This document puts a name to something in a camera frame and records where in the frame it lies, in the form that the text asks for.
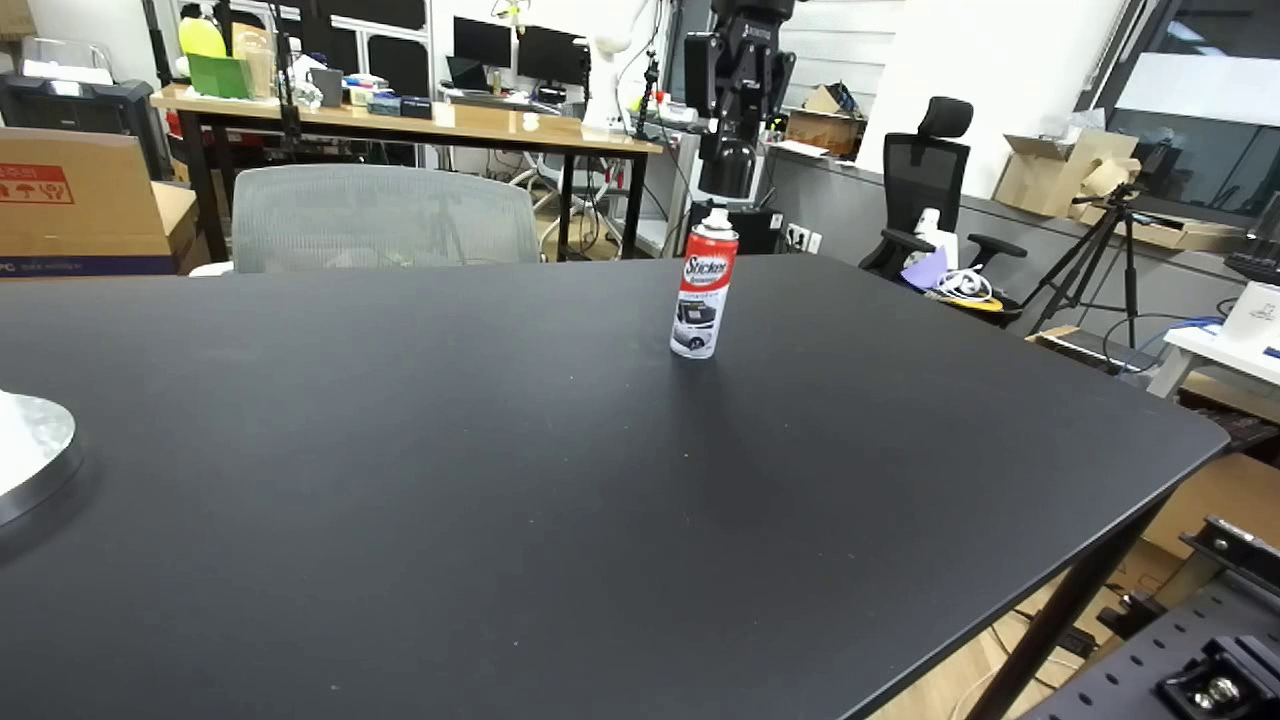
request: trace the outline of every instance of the white can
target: white can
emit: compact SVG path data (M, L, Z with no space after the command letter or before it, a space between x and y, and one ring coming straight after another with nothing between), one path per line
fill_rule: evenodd
M726 285L734 273L734 231L724 207L712 207L687 231L683 273L673 320L673 351L683 360L712 360L721 345Z

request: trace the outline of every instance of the tripod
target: tripod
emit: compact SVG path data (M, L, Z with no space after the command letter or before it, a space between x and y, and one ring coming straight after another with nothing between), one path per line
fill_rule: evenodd
M1096 277L1096 265L1105 261L1116 229L1122 226L1122 308L1110 305L1096 305L1096 308L1110 308L1122 313L1128 324L1128 349L1134 349L1134 268L1132 268L1132 214L1128 202L1134 196L1132 185L1116 185L1110 196L1105 202L1105 217L1077 242L1077 248L1067 248L1030 289L1030 295L1024 299L1024 308L1030 308L1030 299L1050 289L1047 305L1040 308L1030 333L1040 333L1047 324L1047 316L1054 316L1059 308L1079 308L1083 294Z

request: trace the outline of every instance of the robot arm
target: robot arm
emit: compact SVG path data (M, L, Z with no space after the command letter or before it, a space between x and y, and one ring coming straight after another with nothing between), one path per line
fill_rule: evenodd
M794 55L780 52L775 34L794 0L716 0L716 34L687 52L687 88L712 118L698 144L698 190L712 196L746 196L757 176L761 129L775 118Z

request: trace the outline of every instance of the red label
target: red label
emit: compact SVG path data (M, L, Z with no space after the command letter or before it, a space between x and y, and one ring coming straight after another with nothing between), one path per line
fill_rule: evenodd
M0 164L0 206L77 206L55 164Z
M681 294L726 289L734 273L734 242L691 231L683 248Z

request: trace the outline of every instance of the window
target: window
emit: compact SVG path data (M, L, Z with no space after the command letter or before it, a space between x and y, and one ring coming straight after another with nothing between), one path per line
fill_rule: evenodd
M1083 110L1139 136L1143 193L1252 222L1280 193L1280 5L1132 0Z

